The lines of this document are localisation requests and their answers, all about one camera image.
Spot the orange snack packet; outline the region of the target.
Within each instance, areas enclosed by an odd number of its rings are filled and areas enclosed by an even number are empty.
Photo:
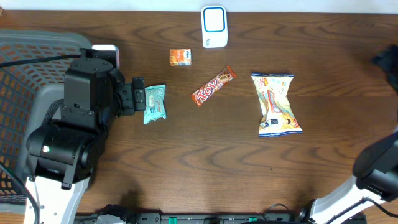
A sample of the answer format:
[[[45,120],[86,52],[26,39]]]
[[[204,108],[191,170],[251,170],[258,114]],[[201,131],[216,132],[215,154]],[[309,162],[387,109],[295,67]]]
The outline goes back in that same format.
[[[169,62],[171,66],[190,66],[192,52],[190,49],[170,49]]]

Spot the grey plastic shopping basket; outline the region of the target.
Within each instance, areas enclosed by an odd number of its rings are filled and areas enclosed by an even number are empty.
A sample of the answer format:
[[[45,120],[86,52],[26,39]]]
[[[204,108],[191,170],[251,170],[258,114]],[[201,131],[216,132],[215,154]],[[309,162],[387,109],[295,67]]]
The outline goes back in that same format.
[[[39,30],[1,30],[1,62],[76,55],[91,48],[84,36]],[[1,69],[1,162],[26,181],[26,139],[49,105],[63,97],[63,76],[72,59]]]

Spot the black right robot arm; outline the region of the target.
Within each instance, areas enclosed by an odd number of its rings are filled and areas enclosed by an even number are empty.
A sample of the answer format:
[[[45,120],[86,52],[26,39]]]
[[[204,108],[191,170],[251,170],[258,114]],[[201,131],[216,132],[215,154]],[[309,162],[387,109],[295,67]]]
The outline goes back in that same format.
[[[382,204],[397,199],[397,131],[364,149],[353,175],[332,193],[315,199],[296,216],[299,223],[366,223],[360,213],[372,206],[389,217]]]

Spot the cream snack chips bag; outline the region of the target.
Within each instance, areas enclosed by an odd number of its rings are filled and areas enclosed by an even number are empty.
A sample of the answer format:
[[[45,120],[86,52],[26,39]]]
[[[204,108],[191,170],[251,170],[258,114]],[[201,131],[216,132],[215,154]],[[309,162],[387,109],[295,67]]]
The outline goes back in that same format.
[[[279,137],[302,134],[303,130],[295,118],[287,98],[294,75],[253,73],[251,78],[262,111],[259,136]]]

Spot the white barcode scanner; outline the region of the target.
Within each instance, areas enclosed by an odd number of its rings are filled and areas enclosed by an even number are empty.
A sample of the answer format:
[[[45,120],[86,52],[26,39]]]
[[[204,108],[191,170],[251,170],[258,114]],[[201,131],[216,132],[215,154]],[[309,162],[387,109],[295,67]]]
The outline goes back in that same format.
[[[227,10],[223,6],[205,6],[201,10],[201,33],[204,48],[222,48],[228,43]]]

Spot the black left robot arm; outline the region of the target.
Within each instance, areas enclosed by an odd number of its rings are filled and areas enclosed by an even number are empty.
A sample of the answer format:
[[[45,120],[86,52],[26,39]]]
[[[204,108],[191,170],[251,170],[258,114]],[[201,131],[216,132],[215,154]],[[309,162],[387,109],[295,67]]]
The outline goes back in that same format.
[[[81,49],[53,101],[27,138],[25,223],[73,223],[113,121],[146,108],[143,78],[125,81],[115,45]]]

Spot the orange Top chocolate bar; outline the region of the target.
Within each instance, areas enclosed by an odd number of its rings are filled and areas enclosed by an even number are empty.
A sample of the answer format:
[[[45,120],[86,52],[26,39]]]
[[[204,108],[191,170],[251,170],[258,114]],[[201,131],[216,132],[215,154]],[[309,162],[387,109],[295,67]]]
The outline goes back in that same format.
[[[233,72],[232,68],[229,65],[227,65],[214,78],[212,78],[203,86],[201,86],[198,90],[193,92],[191,94],[191,99],[198,107],[200,107],[219,89],[221,89],[225,84],[229,83],[231,80],[233,80],[236,77],[237,75]]]

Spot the mint green wipes pack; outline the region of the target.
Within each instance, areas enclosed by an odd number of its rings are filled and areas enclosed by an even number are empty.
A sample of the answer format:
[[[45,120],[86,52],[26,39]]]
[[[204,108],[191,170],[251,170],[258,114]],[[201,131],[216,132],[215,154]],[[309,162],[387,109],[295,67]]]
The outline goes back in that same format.
[[[155,85],[145,88],[146,108],[144,110],[144,124],[156,121],[159,118],[166,119],[167,112],[164,106],[165,85]]]

